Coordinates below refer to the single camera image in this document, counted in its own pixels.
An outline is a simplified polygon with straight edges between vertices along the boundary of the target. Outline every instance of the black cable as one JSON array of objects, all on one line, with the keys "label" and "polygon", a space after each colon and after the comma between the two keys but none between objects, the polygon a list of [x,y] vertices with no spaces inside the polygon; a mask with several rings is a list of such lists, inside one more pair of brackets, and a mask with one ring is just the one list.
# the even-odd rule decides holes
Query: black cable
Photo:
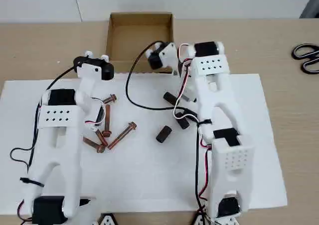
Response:
[{"label": "black cable", "polygon": [[[126,97],[127,99],[132,103],[134,104],[135,106],[137,107],[140,107],[140,108],[144,108],[144,109],[147,109],[147,110],[152,110],[152,111],[166,111],[166,110],[173,110],[174,107],[163,107],[163,108],[152,108],[152,107],[146,107],[146,106],[143,106],[143,105],[139,105],[135,102],[133,102],[129,96],[129,92],[128,92],[128,87],[129,87],[129,82],[130,82],[130,78],[131,78],[131,75],[134,71],[134,68],[136,66],[136,64],[139,62],[140,58],[143,56],[143,54],[150,48],[152,47],[155,43],[164,43],[163,41],[155,41],[155,42],[152,42],[150,45],[148,45],[138,56],[137,58],[135,59],[132,67],[131,67],[131,70],[129,72],[129,75],[128,75],[128,78],[126,80],[126,85],[125,85],[125,93],[126,93]],[[191,111],[190,109],[187,109],[187,108],[184,108],[184,107],[176,107],[176,109],[179,109],[179,110],[184,110],[185,112],[187,113],[191,113],[191,114],[196,114],[194,113],[193,111]]]},{"label": "black cable", "polygon": [[[55,78],[55,79],[53,80],[53,82],[51,82],[51,84],[47,87],[46,90],[50,90],[51,87],[52,87],[61,77],[63,77],[64,75],[68,74],[68,73],[69,73],[70,71],[72,71],[73,69],[74,69],[74,67],[71,67],[71,68],[69,68],[68,70],[66,70],[65,72],[63,72],[60,76],[58,76],[57,78]],[[29,167],[30,167],[31,164],[32,164],[33,155],[34,155],[34,146],[35,146],[35,144],[36,144],[36,140],[37,140],[37,137],[38,137],[38,128],[37,128],[37,125],[38,125],[39,109],[40,109],[40,103],[38,103],[38,105],[36,106],[36,110],[35,110],[32,146],[31,146],[30,148],[28,148],[28,149],[16,147],[16,148],[13,148],[13,149],[10,151],[10,158],[11,158],[13,161],[20,162],[20,163],[24,163],[24,164],[26,165],[27,171],[29,171]],[[15,152],[16,150],[22,150],[22,151],[30,151],[30,150],[31,150],[29,163],[25,162],[24,160],[20,160],[20,159],[15,159],[15,158],[13,158],[12,154],[13,154],[13,152]]]},{"label": "black cable", "polygon": [[197,200],[197,204],[199,207],[199,211],[200,211],[202,219],[203,219],[203,225],[205,225],[205,213],[204,213],[203,207],[200,203],[199,195],[198,195],[198,164],[199,164],[199,133],[198,133],[198,128],[199,128],[199,125],[200,125],[200,123],[197,124],[197,132],[196,132],[195,195],[196,195],[196,200]]}]

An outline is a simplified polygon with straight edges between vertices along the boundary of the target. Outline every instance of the scissors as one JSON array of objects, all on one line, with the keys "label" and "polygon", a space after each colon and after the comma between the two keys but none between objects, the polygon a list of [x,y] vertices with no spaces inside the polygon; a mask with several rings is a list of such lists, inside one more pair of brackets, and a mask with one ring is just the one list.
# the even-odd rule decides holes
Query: scissors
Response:
[{"label": "scissors", "polygon": [[[312,51],[299,55],[298,51],[301,48],[310,48],[312,49]],[[312,43],[302,43],[293,49],[293,51],[291,52],[291,56],[296,60],[302,60],[302,59],[308,58],[309,60],[305,61],[301,65],[301,70],[307,74],[319,74],[319,70],[310,70],[309,68],[307,68],[307,66],[312,65],[316,62],[319,62],[319,46],[318,45],[315,45]]]}]

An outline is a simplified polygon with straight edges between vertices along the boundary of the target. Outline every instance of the cardboard box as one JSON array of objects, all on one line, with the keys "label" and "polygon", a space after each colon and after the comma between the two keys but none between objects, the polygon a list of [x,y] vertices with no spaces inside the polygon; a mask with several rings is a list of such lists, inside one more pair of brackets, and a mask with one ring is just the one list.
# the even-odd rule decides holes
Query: cardboard box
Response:
[{"label": "cardboard box", "polygon": [[[127,72],[143,49],[156,40],[173,41],[172,13],[121,12],[110,15],[106,54],[116,72]],[[153,72],[145,55],[134,71]]]}]

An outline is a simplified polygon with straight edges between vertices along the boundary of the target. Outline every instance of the wooden table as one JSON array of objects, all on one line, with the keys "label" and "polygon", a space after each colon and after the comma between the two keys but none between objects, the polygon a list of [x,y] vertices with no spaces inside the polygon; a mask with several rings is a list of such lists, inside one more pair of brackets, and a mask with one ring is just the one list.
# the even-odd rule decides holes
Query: wooden table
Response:
[{"label": "wooden table", "polygon": [[[107,25],[0,24],[0,90],[4,80],[52,79],[86,49],[103,54]],[[301,42],[319,44],[319,20],[176,20],[174,37],[176,43],[222,41],[232,73],[261,76],[288,206],[249,211],[240,224],[318,224],[319,76],[303,74],[290,52]],[[120,225],[187,225],[192,214],[126,213],[116,218]],[[1,216],[0,223],[16,225],[19,220]]]}]

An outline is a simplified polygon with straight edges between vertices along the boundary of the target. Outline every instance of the copper bolt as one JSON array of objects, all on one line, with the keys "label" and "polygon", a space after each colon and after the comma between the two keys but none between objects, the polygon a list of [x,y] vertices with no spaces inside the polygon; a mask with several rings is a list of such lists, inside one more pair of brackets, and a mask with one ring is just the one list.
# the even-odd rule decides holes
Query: copper bolt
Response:
[{"label": "copper bolt", "polygon": [[130,122],[129,126],[109,145],[108,149],[113,149],[113,147],[120,142],[130,131],[135,130],[137,125],[134,122]]},{"label": "copper bolt", "polygon": [[98,138],[100,139],[101,143],[103,144],[104,147],[108,147],[109,144],[106,142],[105,138],[103,137],[102,133],[100,132],[99,129],[97,129],[95,131],[96,135],[98,136]]},{"label": "copper bolt", "polygon": [[110,94],[110,97],[106,98],[105,100],[103,100],[104,104],[110,103],[110,102],[114,102],[116,101],[116,96],[114,94]]},{"label": "copper bolt", "polygon": [[105,105],[105,126],[104,131],[102,131],[103,137],[110,137],[112,132],[110,131],[110,116],[111,116],[111,106],[109,104]]},{"label": "copper bolt", "polygon": [[105,150],[105,146],[104,146],[104,145],[102,145],[102,144],[97,144],[97,143],[91,141],[91,140],[88,139],[88,138],[83,137],[83,142],[86,143],[86,144],[88,144],[88,145],[90,145],[91,147],[95,148],[95,149],[96,149],[96,152],[98,152],[98,153],[103,153],[104,150]]}]

